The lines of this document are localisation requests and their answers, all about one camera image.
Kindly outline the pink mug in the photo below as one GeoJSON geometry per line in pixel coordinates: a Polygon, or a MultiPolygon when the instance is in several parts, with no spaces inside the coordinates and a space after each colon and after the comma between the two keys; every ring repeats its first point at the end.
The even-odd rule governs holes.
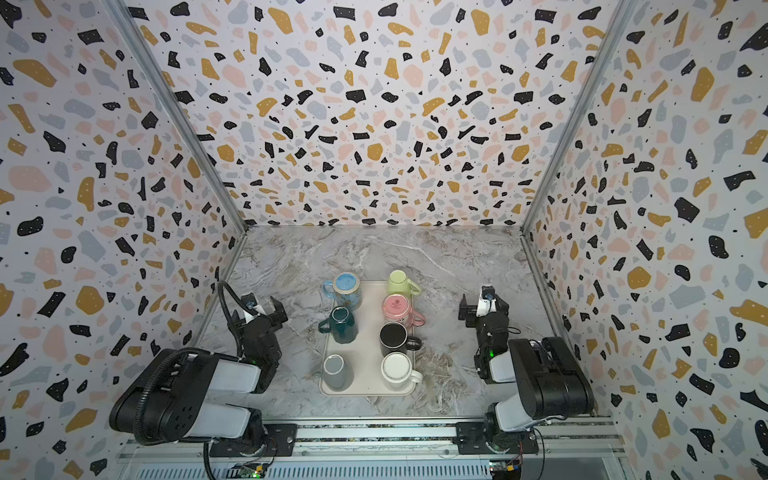
{"type": "Polygon", "coordinates": [[[421,327],[425,317],[416,311],[411,301],[402,294],[388,295],[382,303],[382,313],[389,322],[397,322],[406,328],[421,327]]]}

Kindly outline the light blue mug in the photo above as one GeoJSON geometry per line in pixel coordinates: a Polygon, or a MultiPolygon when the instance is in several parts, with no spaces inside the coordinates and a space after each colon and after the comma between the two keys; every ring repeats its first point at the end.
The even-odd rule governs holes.
{"type": "Polygon", "coordinates": [[[361,282],[354,273],[342,272],[333,280],[325,281],[322,285],[322,291],[337,306],[355,310],[362,303],[360,285],[361,282]]]}

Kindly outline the light green mug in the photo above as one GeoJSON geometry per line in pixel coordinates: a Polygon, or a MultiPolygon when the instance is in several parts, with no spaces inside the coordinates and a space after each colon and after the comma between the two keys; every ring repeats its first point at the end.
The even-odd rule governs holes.
{"type": "Polygon", "coordinates": [[[419,296],[422,293],[421,287],[411,280],[403,270],[393,270],[387,280],[387,290],[389,295],[402,295],[408,299],[419,296]]]}

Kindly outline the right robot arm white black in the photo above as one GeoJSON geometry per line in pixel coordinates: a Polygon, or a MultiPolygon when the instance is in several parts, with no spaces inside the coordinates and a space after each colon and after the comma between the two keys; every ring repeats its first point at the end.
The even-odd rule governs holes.
{"type": "Polygon", "coordinates": [[[478,302],[459,304],[458,319],[475,332],[474,367],[488,385],[511,384],[516,392],[491,404],[480,422],[456,425],[456,444],[463,455],[526,450],[537,426],[588,414],[595,407],[592,388],[566,342],[557,336],[540,340],[512,338],[510,306],[491,286],[481,288],[478,302]]]}

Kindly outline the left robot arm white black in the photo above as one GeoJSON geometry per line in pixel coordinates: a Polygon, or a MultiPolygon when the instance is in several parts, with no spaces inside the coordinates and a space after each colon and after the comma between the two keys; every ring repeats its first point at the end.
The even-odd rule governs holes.
{"type": "Polygon", "coordinates": [[[143,446],[222,441],[241,454],[270,445],[258,409],[213,403],[211,393],[261,394],[273,380],[282,352],[276,337],[288,320],[275,298],[273,310],[257,306],[234,315],[242,355],[195,347],[163,349],[119,397],[109,414],[112,430],[143,446]]]}

